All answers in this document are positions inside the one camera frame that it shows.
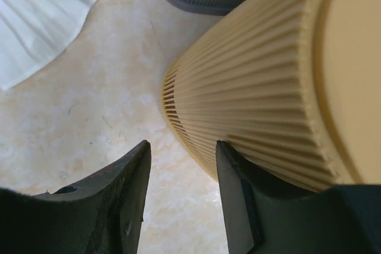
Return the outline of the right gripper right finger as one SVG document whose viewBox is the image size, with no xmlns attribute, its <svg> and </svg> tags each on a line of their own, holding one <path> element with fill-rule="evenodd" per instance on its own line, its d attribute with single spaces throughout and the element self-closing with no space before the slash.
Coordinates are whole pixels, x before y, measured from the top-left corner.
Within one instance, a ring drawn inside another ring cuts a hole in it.
<svg viewBox="0 0 381 254">
<path fill-rule="evenodd" d="M 230 253 L 380 252 L 380 186 L 311 192 L 224 141 L 216 144 L 216 161 Z"/>
</svg>

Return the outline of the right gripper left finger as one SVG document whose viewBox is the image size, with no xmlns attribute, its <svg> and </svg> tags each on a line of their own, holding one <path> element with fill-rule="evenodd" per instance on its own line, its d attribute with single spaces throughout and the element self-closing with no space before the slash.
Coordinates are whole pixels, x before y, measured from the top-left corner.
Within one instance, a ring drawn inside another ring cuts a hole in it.
<svg viewBox="0 0 381 254">
<path fill-rule="evenodd" d="M 144 140 L 54 193 L 1 189 L 1 252 L 136 253 L 150 170 Z"/>
</svg>

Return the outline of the yellow slatted bin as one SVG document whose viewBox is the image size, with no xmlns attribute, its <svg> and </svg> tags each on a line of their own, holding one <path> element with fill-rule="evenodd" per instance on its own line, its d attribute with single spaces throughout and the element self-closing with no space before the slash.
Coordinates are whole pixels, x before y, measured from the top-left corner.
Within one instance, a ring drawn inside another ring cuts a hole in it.
<svg viewBox="0 0 381 254">
<path fill-rule="evenodd" d="M 313 191 L 380 183 L 380 0 L 246 0 L 167 70 L 163 115 L 211 177 L 215 146 Z"/>
</svg>

